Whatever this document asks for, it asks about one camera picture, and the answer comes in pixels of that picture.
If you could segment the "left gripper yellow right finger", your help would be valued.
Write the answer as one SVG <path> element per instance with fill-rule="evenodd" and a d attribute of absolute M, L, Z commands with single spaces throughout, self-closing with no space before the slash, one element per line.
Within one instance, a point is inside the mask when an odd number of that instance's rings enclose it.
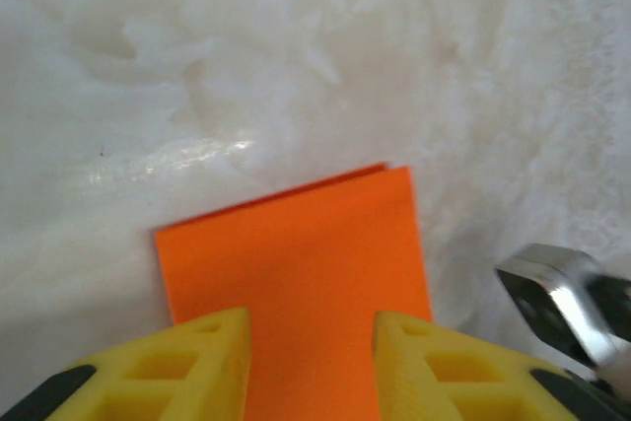
<path fill-rule="evenodd" d="M 611 390 L 540 359 L 397 312 L 378 312 L 383 420 L 627 420 Z"/>

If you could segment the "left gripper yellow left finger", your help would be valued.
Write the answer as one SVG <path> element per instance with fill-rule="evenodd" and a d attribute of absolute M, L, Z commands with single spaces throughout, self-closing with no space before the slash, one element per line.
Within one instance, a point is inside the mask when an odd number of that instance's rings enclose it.
<path fill-rule="evenodd" d="M 85 357 L 1 417 L 241 420 L 250 362 L 250 314 L 233 308 Z"/>

